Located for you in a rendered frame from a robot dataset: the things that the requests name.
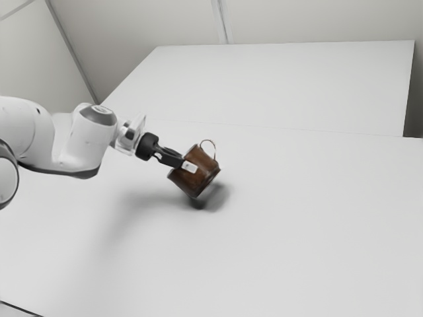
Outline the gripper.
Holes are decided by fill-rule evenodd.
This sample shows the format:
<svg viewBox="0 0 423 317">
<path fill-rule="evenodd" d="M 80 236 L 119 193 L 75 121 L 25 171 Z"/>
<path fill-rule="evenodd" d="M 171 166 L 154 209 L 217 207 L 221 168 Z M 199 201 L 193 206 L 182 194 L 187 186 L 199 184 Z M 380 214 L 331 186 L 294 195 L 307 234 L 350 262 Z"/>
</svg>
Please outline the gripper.
<svg viewBox="0 0 423 317">
<path fill-rule="evenodd" d="M 183 169 L 189 173 L 196 173 L 198 167 L 194 163 L 187 161 L 179 152 L 168 147 L 162 147 L 158 143 L 158 136 L 146 132 L 139 140 L 135 149 L 135 156 L 144 161 L 148 161 L 154 156 L 161 164 L 175 169 Z"/>
</svg>

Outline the brown mug with wire handle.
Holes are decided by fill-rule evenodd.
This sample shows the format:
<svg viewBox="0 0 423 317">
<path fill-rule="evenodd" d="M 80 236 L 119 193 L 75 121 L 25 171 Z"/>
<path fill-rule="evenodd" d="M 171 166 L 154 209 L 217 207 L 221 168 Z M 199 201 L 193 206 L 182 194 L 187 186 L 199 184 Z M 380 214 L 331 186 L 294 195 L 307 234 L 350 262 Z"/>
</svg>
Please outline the brown mug with wire handle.
<svg viewBox="0 0 423 317">
<path fill-rule="evenodd" d="M 213 155 L 209 155 L 203 149 L 202 145 L 205 142 L 213 145 Z M 216 145 L 211 139 L 202 140 L 186 152 L 182 166 L 173 168 L 167 178 L 188 197 L 197 198 L 221 171 L 216 161 L 216 153 Z"/>
</svg>

